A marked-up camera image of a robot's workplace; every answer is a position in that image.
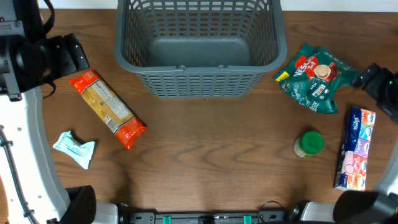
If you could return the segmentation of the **green Nescafe coffee bag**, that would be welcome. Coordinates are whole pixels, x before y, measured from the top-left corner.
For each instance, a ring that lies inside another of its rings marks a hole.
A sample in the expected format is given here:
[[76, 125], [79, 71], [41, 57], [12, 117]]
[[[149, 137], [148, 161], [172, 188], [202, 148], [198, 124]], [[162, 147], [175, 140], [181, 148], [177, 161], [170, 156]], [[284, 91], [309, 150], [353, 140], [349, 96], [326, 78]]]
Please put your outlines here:
[[316, 113], [335, 114], [335, 93], [341, 86], [350, 86], [358, 76], [357, 69], [326, 48], [304, 44], [274, 80], [300, 105]]

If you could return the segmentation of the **green lidded seasoning jar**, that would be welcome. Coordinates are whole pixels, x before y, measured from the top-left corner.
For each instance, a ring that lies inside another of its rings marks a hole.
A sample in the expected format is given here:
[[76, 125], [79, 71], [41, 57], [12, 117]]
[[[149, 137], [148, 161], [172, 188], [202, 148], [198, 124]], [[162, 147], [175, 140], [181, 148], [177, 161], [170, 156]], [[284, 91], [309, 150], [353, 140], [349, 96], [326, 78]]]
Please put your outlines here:
[[308, 131], [294, 142], [294, 152], [299, 157], [310, 157], [321, 152], [325, 147], [323, 136], [316, 131]]

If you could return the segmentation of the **grey plastic lattice basket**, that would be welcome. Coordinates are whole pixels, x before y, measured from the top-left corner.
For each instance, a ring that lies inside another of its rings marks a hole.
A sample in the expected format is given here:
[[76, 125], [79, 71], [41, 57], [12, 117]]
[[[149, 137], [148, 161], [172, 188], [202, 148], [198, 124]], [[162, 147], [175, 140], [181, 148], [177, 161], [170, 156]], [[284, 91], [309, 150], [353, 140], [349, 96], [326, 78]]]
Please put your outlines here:
[[119, 0], [114, 56], [161, 98], [237, 97], [287, 57], [279, 0]]

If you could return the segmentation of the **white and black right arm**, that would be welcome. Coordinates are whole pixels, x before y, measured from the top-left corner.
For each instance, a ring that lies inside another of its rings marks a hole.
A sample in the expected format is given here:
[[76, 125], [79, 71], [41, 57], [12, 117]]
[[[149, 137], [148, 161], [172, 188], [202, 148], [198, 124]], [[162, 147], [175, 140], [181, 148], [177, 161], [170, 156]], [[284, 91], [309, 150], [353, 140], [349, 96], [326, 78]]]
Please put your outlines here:
[[346, 117], [333, 203], [306, 202], [295, 208], [297, 223], [397, 223], [397, 74], [376, 63], [353, 82], [376, 101], [377, 111], [352, 108]]

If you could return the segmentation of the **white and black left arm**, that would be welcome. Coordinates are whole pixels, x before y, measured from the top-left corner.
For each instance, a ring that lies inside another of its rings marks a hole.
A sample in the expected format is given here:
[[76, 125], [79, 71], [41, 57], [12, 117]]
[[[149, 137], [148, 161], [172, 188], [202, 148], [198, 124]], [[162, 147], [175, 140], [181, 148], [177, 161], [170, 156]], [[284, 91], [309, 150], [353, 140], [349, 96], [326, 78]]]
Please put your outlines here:
[[8, 223], [118, 223], [92, 186], [62, 185], [47, 140], [41, 87], [90, 65], [73, 34], [48, 38], [33, 0], [1, 1], [1, 180]]

